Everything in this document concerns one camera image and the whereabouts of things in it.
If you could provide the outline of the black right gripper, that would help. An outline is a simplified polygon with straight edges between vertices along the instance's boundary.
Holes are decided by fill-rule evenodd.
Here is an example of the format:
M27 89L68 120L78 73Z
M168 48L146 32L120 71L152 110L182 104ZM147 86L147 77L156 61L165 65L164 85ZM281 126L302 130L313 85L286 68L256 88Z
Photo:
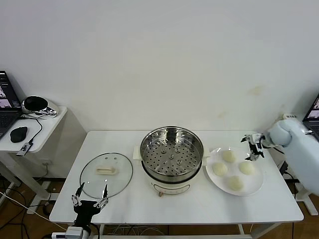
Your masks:
M250 154L248 157L245 158L245 160L256 161L258 159L258 156L261 155L261 140L251 140L251 135L245 134L244 137L241 139L241 142L246 141L249 143Z

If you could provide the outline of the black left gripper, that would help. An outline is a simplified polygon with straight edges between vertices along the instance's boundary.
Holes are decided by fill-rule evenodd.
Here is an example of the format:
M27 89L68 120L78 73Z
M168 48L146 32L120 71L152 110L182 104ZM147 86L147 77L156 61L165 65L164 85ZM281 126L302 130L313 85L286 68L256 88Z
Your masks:
M80 187L76 190L75 194L71 195L71 200L74 206L74 212L77 214L77 217L74 221L76 226L88 226L91 223L91 220L94 215L99 214L100 208L105 207L108 204L108 185L105 185L103 190L102 199L98 202L80 200L80 195L82 193L85 183L83 182Z

